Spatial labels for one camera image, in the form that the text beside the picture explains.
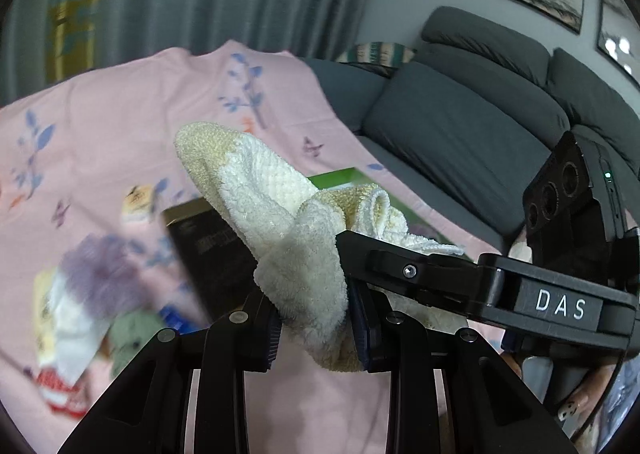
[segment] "purple cloth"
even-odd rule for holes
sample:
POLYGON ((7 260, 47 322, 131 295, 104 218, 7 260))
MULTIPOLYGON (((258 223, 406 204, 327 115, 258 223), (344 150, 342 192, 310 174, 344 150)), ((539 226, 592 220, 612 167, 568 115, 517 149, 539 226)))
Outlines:
POLYGON ((66 290, 96 319, 111 319, 146 306, 149 294, 116 235, 88 235, 62 257, 66 290))

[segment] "green cloth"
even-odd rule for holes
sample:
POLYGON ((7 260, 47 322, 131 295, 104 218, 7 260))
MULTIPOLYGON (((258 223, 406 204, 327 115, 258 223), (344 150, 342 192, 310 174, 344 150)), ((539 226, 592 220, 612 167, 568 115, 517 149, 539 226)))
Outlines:
POLYGON ((113 358, 111 376, 118 376, 138 352, 160 329, 164 321, 147 310, 136 310, 118 315, 109 329, 109 352, 113 358))

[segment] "cream towel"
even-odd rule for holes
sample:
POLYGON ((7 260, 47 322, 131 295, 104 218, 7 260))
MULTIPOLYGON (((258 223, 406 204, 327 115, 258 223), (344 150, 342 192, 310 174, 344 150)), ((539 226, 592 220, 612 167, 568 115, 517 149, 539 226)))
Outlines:
MULTIPOLYGON (((404 216, 377 185, 319 191, 253 135, 214 123, 177 134, 178 156, 207 201, 258 260, 256 284, 284 325, 322 367, 357 371, 347 288, 335 236, 353 230, 421 253, 456 246, 408 233, 404 216)), ((387 293, 394 309, 450 333, 466 319, 387 293)))

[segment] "screw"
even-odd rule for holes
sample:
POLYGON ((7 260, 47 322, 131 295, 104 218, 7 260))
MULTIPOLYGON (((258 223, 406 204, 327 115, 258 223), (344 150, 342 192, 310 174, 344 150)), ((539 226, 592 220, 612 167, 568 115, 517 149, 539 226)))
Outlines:
POLYGON ((392 311, 386 315, 386 321, 390 324, 402 324, 404 322, 404 313, 392 311))
POLYGON ((415 277, 415 274, 418 273, 418 270, 415 269, 413 264, 407 264, 402 270, 402 275, 404 275, 408 279, 412 279, 415 277))
POLYGON ((249 315, 247 315, 244 311, 234 311, 233 313, 231 313, 231 315, 229 315, 229 320, 231 320, 231 322, 233 322, 234 324, 242 324, 244 322, 247 322, 248 319, 249 315))
POLYGON ((471 328, 462 328, 459 331, 460 338, 465 342, 475 342, 478 340, 478 332, 471 328))
POLYGON ((158 332, 158 340, 161 342, 171 342, 175 339, 175 331, 173 329, 160 329, 158 332))

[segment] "sofa cushion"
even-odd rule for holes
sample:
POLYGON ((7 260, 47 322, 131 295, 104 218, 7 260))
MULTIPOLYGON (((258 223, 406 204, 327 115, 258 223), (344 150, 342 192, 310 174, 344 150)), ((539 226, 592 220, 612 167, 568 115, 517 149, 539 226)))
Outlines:
POLYGON ((353 132, 385 88, 387 78, 364 69, 330 60, 302 58, 316 74, 320 87, 336 116, 353 132))
POLYGON ((484 56, 540 87, 546 83, 549 53, 542 44, 468 11, 439 7, 422 28, 422 40, 484 56))
POLYGON ((495 105, 418 62, 389 81, 363 132, 507 241, 524 223, 524 188, 549 156, 495 105))
POLYGON ((491 244, 495 249, 503 253, 508 251, 511 243, 507 243, 497 231, 475 217, 457 201, 447 196, 430 180, 421 176, 411 165, 391 154, 385 148, 380 147, 375 141, 366 136, 358 136, 358 140, 389 172, 418 194, 432 209, 478 239, 491 244))
POLYGON ((570 129, 564 110, 545 90, 484 56, 442 44, 426 44, 415 60, 475 91, 550 149, 570 129))
POLYGON ((591 130, 589 127, 574 125, 571 131, 599 143, 609 151, 610 164, 613 168, 618 184, 618 191, 622 196, 624 206, 636 221, 640 221, 640 182, 633 171, 627 166, 626 161, 622 159, 620 154, 618 154, 600 134, 591 130))
POLYGON ((597 132, 638 177, 640 119, 615 90, 562 49, 556 49, 551 59, 547 90, 567 113, 572 126, 584 125, 597 132))

